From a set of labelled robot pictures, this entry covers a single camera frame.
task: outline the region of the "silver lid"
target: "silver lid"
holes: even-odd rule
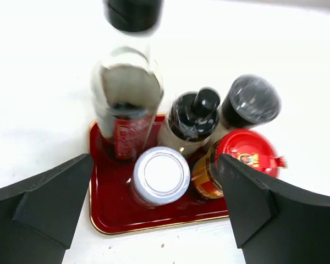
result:
[[[153,147],[137,160],[133,171],[137,193],[151,204],[164,205],[179,199],[190,183],[184,157],[169,147]]]

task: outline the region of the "black cap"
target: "black cap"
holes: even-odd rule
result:
[[[256,75],[242,75],[232,84],[223,104],[225,120],[236,128],[269,123],[280,113],[281,101],[275,88]]]
[[[159,19],[162,0],[104,0],[105,16],[117,30],[143,32]]]
[[[192,112],[199,117],[207,117],[220,105],[220,96],[209,87],[202,88],[191,104]]]

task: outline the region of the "black jar lid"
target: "black jar lid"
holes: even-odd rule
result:
[[[254,127],[274,120],[281,101],[275,88],[256,75],[242,75],[232,84],[222,106],[226,121],[233,127]]]
[[[103,0],[105,16],[117,30],[144,32],[155,28],[162,0]]]

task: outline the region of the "dark glass bottle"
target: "dark glass bottle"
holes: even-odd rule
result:
[[[219,104],[220,97],[212,88],[181,95],[160,127],[158,144],[177,150],[185,157],[191,155],[215,131]]]
[[[232,84],[219,107],[219,124],[203,149],[237,128],[253,128],[274,120],[280,113],[280,98],[270,83],[256,75],[242,75]]]

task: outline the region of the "jar lid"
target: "jar lid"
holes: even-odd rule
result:
[[[270,142],[257,132],[236,129],[227,134],[218,144],[215,162],[220,154],[229,154],[257,171],[277,177],[278,167],[287,167],[284,158],[277,157]]]
[[[133,171],[137,193],[151,204],[164,205],[179,199],[190,183],[185,158],[169,147],[153,147],[137,160]]]

